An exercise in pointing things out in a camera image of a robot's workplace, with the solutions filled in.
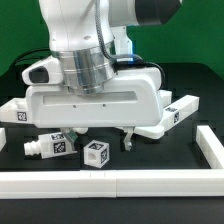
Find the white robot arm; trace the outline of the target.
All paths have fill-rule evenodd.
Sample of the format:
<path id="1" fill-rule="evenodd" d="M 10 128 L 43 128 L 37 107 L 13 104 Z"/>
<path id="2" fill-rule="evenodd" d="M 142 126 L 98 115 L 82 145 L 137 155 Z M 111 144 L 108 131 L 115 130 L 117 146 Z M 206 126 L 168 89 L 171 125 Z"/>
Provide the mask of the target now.
<path id="1" fill-rule="evenodd" d="M 39 5 L 51 56 L 22 73 L 31 122 L 64 133 L 121 127 L 130 150 L 136 127 L 162 120 L 164 71 L 128 49 L 115 29 L 164 24 L 182 0 L 39 0 Z"/>

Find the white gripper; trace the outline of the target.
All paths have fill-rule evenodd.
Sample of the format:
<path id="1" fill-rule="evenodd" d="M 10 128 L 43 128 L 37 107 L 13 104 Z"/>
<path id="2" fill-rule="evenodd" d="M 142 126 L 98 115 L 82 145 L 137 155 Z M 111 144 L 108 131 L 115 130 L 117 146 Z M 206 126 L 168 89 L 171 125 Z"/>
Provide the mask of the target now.
<path id="1" fill-rule="evenodd" d="M 74 152 L 72 128 L 155 126 L 163 116 L 159 94 L 162 78 L 156 67 L 120 70 L 103 83 L 102 91 L 81 95 L 63 84 L 59 60 L 50 56 L 22 72 L 28 85 L 26 103 L 39 128 L 61 128 Z M 125 150 L 131 150 L 133 128 L 126 129 Z"/>

